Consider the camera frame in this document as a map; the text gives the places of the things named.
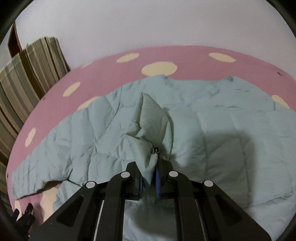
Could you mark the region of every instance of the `silver rivet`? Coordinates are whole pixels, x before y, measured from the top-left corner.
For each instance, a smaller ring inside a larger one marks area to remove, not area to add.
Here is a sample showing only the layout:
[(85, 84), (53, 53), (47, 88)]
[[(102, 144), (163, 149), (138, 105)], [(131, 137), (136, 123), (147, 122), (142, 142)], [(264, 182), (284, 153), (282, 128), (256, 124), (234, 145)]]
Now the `silver rivet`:
[(127, 177), (129, 177), (129, 176), (130, 176), (129, 172), (123, 172), (123, 173), (121, 174), (121, 177), (123, 177), (123, 178), (127, 178)]
[(212, 186), (214, 185), (214, 183), (213, 183), (212, 181), (210, 181), (210, 180), (206, 180), (206, 181), (204, 182), (204, 184), (205, 184), (205, 186), (207, 186), (207, 187), (212, 187)]
[(95, 185), (96, 185), (95, 182), (90, 181), (90, 182), (88, 182), (88, 183), (86, 184), (86, 187), (87, 187), (87, 188), (93, 188)]
[(171, 177), (177, 177), (178, 176), (178, 173), (176, 171), (170, 171), (168, 173)]

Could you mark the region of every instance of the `black gripper frame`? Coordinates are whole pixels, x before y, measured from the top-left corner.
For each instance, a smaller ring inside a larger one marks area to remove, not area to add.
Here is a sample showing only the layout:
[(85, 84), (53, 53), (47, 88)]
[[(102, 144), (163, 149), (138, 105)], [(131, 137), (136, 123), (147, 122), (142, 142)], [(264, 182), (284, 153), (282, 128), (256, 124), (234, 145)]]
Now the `black gripper frame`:
[[(271, 241), (268, 233), (212, 181), (191, 181), (161, 158), (156, 169), (160, 199), (174, 199), (178, 241)], [(139, 200), (142, 189), (135, 162), (109, 182), (87, 182), (29, 241), (122, 241), (125, 200)]]

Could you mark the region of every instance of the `light blue comforter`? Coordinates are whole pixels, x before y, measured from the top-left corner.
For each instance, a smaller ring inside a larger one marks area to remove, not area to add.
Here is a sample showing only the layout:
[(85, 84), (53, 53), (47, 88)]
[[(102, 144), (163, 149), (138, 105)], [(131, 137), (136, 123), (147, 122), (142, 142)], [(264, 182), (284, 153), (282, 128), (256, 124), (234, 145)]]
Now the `light blue comforter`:
[(12, 174), (11, 197), (63, 181), (61, 206), (87, 181), (136, 161), (146, 189), (126, 201), (123, 240), (176, 240), (173, 202), (149, 187), (160, 156), (191, 180), (214, 181), (275, 240), (296, 209), (296, 114), (238, 77), (154, 76), (126, 84), (62, 120)]

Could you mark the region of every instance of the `striped fabric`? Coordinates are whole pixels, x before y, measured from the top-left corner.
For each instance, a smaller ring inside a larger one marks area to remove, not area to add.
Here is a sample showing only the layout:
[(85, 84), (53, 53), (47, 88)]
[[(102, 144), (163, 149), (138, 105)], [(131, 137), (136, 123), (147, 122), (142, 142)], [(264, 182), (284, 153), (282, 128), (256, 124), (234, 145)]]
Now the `striped fabric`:
[(11, 208), (8, 193), (7, 193), (5, 170), (6, 170), (6, 166), (4, 166), (4, 164), (2, 164), (0, 162), (0, 197), (1, 197), (2, 201), (4, 202), (4, 206), (6, 207), (6, 210), (11, 215), (12, 208)]
[(0, 71), (0, 162), (4, 165), (34, 107), (68, 71), (54, 37), (28, 45)]

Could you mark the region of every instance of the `polka dot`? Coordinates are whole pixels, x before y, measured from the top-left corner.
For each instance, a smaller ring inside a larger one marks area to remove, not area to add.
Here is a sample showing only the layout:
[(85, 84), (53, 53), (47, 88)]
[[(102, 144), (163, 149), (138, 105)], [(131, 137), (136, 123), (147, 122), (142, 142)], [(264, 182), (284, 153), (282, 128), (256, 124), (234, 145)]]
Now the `polka dot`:
[(278, 95), (273, 95), (272, 96), (272, 99), (275, 102), (278, 102), (279, 104), (281, 104), (281, 105), (285, 106), (286, 108), (290, 109), (290, 107), (288, 106), (288, 104), (281, 97), (279, 97)]
[(26, 147), (28, 147), (28, 146), (31, 144), (31, 142), (32, 142), (33, 137), (35, 136), (35, 134), (36, 134), (36, 128), (34, 127), (34, 128), (29, 132), (28, 137), (27, 137), (27, 139), (26, 139), (26, 141), (25, 141), (25, 146), (26, 146)]
[(17, 217), (17, 220), (22, 216), (22, 210), (20, 209), (20, 202), (18, 200), (15, 200), (15, 209), (18, 209), (20, 211), (20, 214)]
[(72, 84), (68, 89), (66, 89), (64, 91), (63, 97), (70, 96), (75, 90), (78, 89), (79, 86), (80, 86), (80, 82), (76, 82), (76, 83)]
[(93, 61), (91, 61), (91, 62), (87, 62), (87, 63), (81, 65), (80, 68), (81, 68), (81, 69), (82, 69), (82, 68), (85, 68), (86, 66), (89, 66), (89, 65), (92, 64), (92, 63), (93, 63)]
[(45, 222), (53, 213), (52, 205), (56, 200), (57, 188), (53, 187), (43, 192), (40, 202), (43, 222)]
[(129, 62), (129, 61), (132, 61), (136, 58), (139, 57), (139, 53), (130, 53), (130, 54), (127, 54), (127, 55), (124, 55), (122, 57), (120, 57), (116, 63), (125, 63), (125, 62)]
[(100, 96), (95, 96), (95, 97), (89, 99), (88, 101), (85, 101), (83, 104), (81, 104), (81, 105), (78, 107), (77, 110), (81, 110), (81, 109), (84, 109), (84, 108), (88, 107), (90, 103), (92, 103), (94, 100), (96, 100), (96, 99), (98, 99), (98, 98), (100, 98)]
[(228, 62), (228, 63), (235, 62), (234, 58), (230, 57), (227, 54), (223, 54), (223, 53), (210, 53), (209, 56), (214, 58), (215, 60), (218, 60), (221, 62)]
[(177, 68), (178, 67), (172, 62), (160, 61), (146, 65), (144, 68), (142, 68), (142, 74), (146, 76), (154, 76), (159, 74), (168, 76), (175, 73)]

